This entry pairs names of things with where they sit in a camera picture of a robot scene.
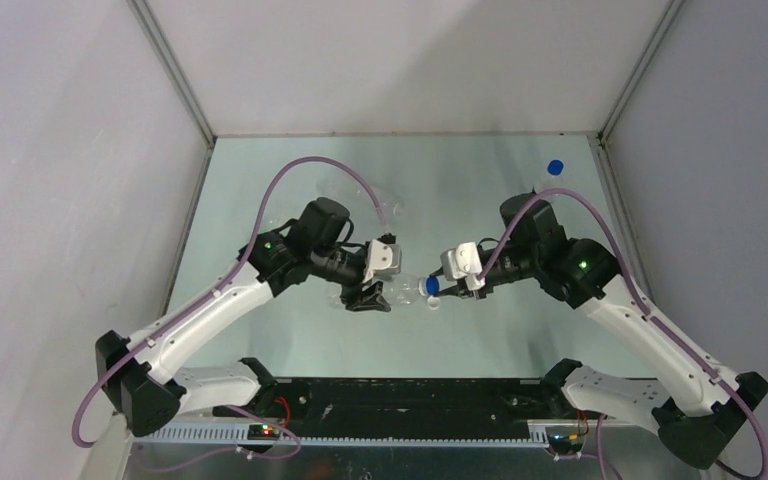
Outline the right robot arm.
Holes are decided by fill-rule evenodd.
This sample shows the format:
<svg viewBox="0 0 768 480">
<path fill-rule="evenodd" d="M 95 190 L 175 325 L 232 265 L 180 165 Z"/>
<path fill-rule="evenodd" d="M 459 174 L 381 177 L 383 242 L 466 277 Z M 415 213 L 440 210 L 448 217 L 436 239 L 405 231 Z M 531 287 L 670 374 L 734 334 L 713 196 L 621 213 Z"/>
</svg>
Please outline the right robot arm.
<svg viewBox="0 0 768 480">
<path fill-rule="evenodd" d="M 439 274 L 446 294 L 483 299 L 496 287 L 535 280 L 555 300 L 615 335 L 653 372 L 633 380 L 599 372 L 580 361 L 558 362 L 542 378 L 545 411 L 603 414 L 658 437 L 685 464 L 722 467 L 723 453 L 749 426 L 768 477 L 768 441 L 755 410 L 768 393 L 758 373 L 738 373 L 683 333 L 645 296 L 613 236 L 604 242 L 570 238 L 550 198 L 555 189 L 520 194 L 499 209 L 505 229 L 492 250 L 466 242 L 445 251 Z"/>
</svg>

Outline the blue cap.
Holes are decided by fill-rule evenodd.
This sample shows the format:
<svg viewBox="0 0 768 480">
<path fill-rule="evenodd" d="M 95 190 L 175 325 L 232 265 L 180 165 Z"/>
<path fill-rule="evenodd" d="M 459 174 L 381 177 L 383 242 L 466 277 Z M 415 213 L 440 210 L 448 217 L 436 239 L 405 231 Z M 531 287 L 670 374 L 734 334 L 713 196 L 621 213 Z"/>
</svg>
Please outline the blue cap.
<svg viewBox="0 0 768 480">
<path fill-rule="evenodd" d="M 428 296 L 437 296 L 440 292 L 440 282 L 437 277 L 426 277 L 423 283 L 425 292 Z"/>
<path fill-rule="evenodd" d="M 563 161 L 559 159 L 553 159 L 551 160 L 546 167 L 547 174 L 551 177 L 559 177 L 562 175 L 565 168 L 565 164 Z"/>
</svg>

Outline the white cap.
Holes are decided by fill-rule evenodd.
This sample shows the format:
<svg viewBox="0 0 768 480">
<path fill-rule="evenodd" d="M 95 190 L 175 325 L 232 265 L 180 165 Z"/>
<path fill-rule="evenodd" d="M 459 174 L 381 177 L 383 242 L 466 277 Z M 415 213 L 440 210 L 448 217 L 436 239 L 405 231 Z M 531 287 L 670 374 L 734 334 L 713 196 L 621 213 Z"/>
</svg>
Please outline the white cap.
<svg viewBox="0 0 768 480">
<path fill-rule="evenodd" d="M 437 297 L 428 297 L 426 299 L 426 306 L 430 310 L 438 310 L 440 308 L 441 301 Z"/>
</svg>

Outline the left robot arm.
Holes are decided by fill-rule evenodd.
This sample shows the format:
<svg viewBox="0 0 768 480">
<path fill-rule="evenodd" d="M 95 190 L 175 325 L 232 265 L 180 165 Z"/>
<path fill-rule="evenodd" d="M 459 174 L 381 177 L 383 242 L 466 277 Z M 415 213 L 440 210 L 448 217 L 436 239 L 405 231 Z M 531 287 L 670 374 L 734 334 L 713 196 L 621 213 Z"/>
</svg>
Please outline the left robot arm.
<svg viewBox="0 0 768 480">
<path fill-rule="evenodd" d="M 271 374 L 255 359 L 187 369 L 185 363 L 233 322 L 309 277 L 341 289 L 351 312 L 389 312 L 383 283 L 401 270 L 401 249 L 386 233 L 363 244 L 349 211 L 319 197 L 299 218 L 257 234 L 231 269 L 190 303 L 129 336 L 109 331 L 95 343 L 100 388 L 136 437 L 151 435 L 182 413 L 242 407 L 264 416 L 276 403 Z"/>
</svg>

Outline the Pepsi label clear bottle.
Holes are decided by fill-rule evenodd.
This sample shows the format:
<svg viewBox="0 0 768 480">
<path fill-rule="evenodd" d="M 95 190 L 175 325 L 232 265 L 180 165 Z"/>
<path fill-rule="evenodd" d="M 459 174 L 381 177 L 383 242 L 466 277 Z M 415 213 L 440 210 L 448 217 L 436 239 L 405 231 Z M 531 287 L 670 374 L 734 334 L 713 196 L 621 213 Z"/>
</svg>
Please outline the Pepsi label clear bottle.
<svg viewBox="0 0 768 480">
<path fill-rule="evenodd" d="M 559 177 L 551 177 L 550 175 L 547 174 L 547 171 L 546 171 L 547 164 L 541 169 L 541 173 L 539 174 L 537 181 L 534 183 L 533 191 L 535 193 L 540 193 L 545 190 L 563 187 L 564 171 L 562 175 Z"/>
</svg>

